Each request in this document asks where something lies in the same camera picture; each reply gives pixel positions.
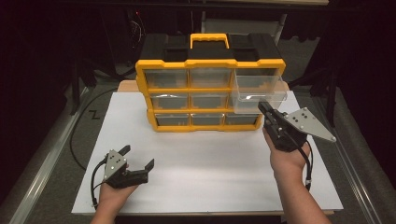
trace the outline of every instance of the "black cable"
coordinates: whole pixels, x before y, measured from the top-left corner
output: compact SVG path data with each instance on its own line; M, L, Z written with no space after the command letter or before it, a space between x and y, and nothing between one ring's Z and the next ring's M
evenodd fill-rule
M289 138L289 140L297 146L297 150L300 152L300 154L303 156L305 163L306 163L306 178L305 178L305 187L306 189L310 190L311 189L311 182L312 182L312 168L313 166L311 165L311 162L309 161L308 157L306 156L305 152L303 149L297 144L297 142L288 134L288 132L284 131L284 134ZM311 158L313 160L313 153L312 153L312 147L309 145L309 150L311 152Z
M105 184L106 182L104 181L104 182L102 182L102 183L100 183L100 184L97 184L94 188L93 188L93 190L95 190L97 187L99 187L99 186L101 186L101 185L103 185L103 184Z
M138 60L138 59L136 59L136 57L138 57L138 54L139 54L139 51L140 51L140 46L141 46L141 42L142 42L141 41L142 40L142 36L146 35L146 29L145 29L143 21L140 18L139 13L137 11L135 12L135 15L140 20L140 24L138 22L136 22L136 21L132 21L132 20L131 21L134 22L139 27L140 33L139 33L139 39L138 39L138 41L136 43L136 46L134 45L134 43L132 43L133 49L134 49L134 54L133 54L133 59L132 59L133 62L136 62ZM102 19L102 24L104 26L106 26L102 14L101 14L101 19ZM105 32L106 32L106 36L107 36L107 44L109 46L111 46L111 43L109 42L109 38L108 38L107 29L105 30ZM126 71L126 72L124 72L122 74L118 74L116 71L113 71L112 69L106 68L106 67L102 66L101 64L94 62L91 59L83 58L82 61L85 64L87 64L88 66L90 66L92 68L92 70L99 69L100 71L102 71L106 75L108 75L110 78L115 78L118 81L123 81L125 79L129 79L129 78L126 78L126 77L136 73L136 68L135 68L134 64L132 65L131 69L129 69L128 71Z
M75 153L74 153L73 144L72 144L72 143L73 143L73 136L74 136L74 134L75 134L75 132L76 132L76 128L77 128L77 126L78 126L79 121L80 121L81 118L82 118L82 115L83 115L84 112L87 110L88 106L90 106L90 104L93 103L93 101L95 101L95 100L98 99L100 96L102 96L102 95L104 95L104 94L106 94L106 93L109 93L109 92L111 92L111 91L116 91L116 90L117 90L117 88L114 88L114 89L111 89L111 90L108 90L108 91L104 91L104 92L100 93L99 95L95 96L92 100L90 100L90 102L89 102L89 103L84 107L84 109L81 111L81 114L79 115L79 117L78 117L78 119L77 119L77 121L76 121L76 124L74 125L74 127L73 127L73 129L72 129L72 132L71 132L71 134L70 134L70 139L69 139L70 152L72 153L73 159L75 160L75 162L77 163L77 165L78 165L79 167L81 167L81 169L84 170L84 171L86 171L87 168L85 168L85 167L78 161L78 158L76 157L76 155L75 155Z
M95 188L96 188L97 186L94 188L94 187L93 187L93 182L95 181L96 172L98 171L98 169L99 169L102 165L106 164L106 160L107 160L107 156L105 157L104 160L100 161L100 162L96 165L95 169L93 169L93 172L92 172L92 177L91 177L91 198L92 198L92 206L95 208L95 210L96 210L96 208L97 208L97 206L98 206L98 202L97 202L97 200L96 200L96 198L95 198L95 194L94 194L94 190L95 190Z
M312 153L311 144L308 141L306 141L306 143L308 144L309 150L311 151L311 172L312 172L312 170L314 169L314 153Z

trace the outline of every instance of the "human arm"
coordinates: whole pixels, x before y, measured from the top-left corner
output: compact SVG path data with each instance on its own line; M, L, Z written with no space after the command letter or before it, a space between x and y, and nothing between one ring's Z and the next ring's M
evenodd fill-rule
M288 223L331 223L304 186L303 156L298 150L285 152L276 149L267 131L265 129L262 131L271 150L270 162ZM309 155L308 144L304 144L302 149L306 155Z
M103 184L100 188L99 204L91 224L113 224L126 200L137 187L113 189L107 183Z

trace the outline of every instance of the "wire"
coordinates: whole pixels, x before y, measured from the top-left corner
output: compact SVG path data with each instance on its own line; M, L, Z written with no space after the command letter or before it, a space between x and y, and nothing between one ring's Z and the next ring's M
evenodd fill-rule
M137 18L140 20L140 24L142 24L142 28L143 28L143 35L146 35L146 29L145 29L145 25L143 24L142 19L140 18L139 12L136 11L136 16Z
M97 206L98 206L98 202L97 202L97 200L96 200L96 198L95 198L95 193L94 193L94 190L95 190L95 188L96 188L97 186L94 188L94 187L93 187L93 182L95 181L96 172L98 171L98 169L99 169L102 165L106 164L106 161L107 161L107 156L106 156L102 161L100 161L99 164L96 165L95 169L93 169L92 176L91 176L91 198L92 198L92 206L95 208L95 210L96 210L96 208L97 208Z
M78 117L78 119L77 119L77 121L76 121L76 124L74 125L73 130L72 130L72 132L71 132L71 134L70 134L70 139L69 139L70 152L72 153L73 159L75 160L75 162L77 163L77 165L78 165L82 170L84 170L84 171L86 171L87 168L84 167L84 166L79 162L79 160L78 160L76 154L74 153L74 149L73 149L73 137L74 137L74 134L75 134L75 132L76 132L76 128L77 128L77 126L78 126L78 124L79 124L79 121L80 121L81 118L82 118L82 115L83 115L84 112L87 110L88 106L90 106L96 99L98 99L99 97L103 96L104 94L109 93L109 92L111 92L111 91L116 91L116 90L117 90L117 88L114 88L114 89L111 89L111 90L108 90L108 91L104 91L104 92L100 93L99 95L97 95L96 97L94 97L92 100L90 100L90 102L89 102L89 103L84 107L84 109L81 111L81 114L80 114L80 116Z
M135 21L130 21L131 23L133 23L135 25L134 27L134 31L133 31L133 37L134 37L134 33L136 32L136 27L139 28L139 39L137 40L137 43L140 43L140 40L142 38L142 27L140 27L139 23L135 22Z
M289 138L289 140L295 146L297 146L297 150L300 152L300 154L303 156L303 158L305 160L305 163L306 163L305 187L306 187L306 189L310 190L311 189L311 182L312 182L312 168L313 168L313 164L311 164L311 162L308 159L308 156L306 156L306 154L303 151L303 149L296 143L296 141L290 136L290 134L288 132L286 132L286 131L284 131L284 134ZM308 142L308 145L309 145L309 150L310 150L310 153L311 153L311 160L312 160L312 163L313 163L314 162L313 161L314 156L313 156L313 153L312 153L312 147L309 144L309 142Z
M97 185L93 188L93 190L95 190L97 187L99 187L99 186L101 186L101 185L103 185L103 184L105 184L105 183L106 183L106 181L103 181L102 183L97 184Z

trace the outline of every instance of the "yellow handle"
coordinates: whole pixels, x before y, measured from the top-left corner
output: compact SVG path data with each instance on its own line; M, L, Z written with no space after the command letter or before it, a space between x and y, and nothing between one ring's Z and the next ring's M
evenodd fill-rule
M193 41L224 41L225 47L229 49L226 34L192 34L190 35L190 49L192 49Z

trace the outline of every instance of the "white table surface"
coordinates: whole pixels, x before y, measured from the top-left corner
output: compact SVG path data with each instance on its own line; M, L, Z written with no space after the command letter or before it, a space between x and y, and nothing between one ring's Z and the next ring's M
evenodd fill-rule
M224 133L156 133L146 117L140 92L115 92L82 180L72 213L91 215L90 182L93 168L110 149L126 145L129 170L144 169L155 159L148 183L139 188L121 209L122 215L173 214L271 214L282 206L270 166L270 150L262 130ZM279 108L299 109L292 91ZM335 191L317 146L308 136L314 153L311 193L323 210L340 210ZM96 174L103 179L105 166ZM99 198L99 188L95 191Z

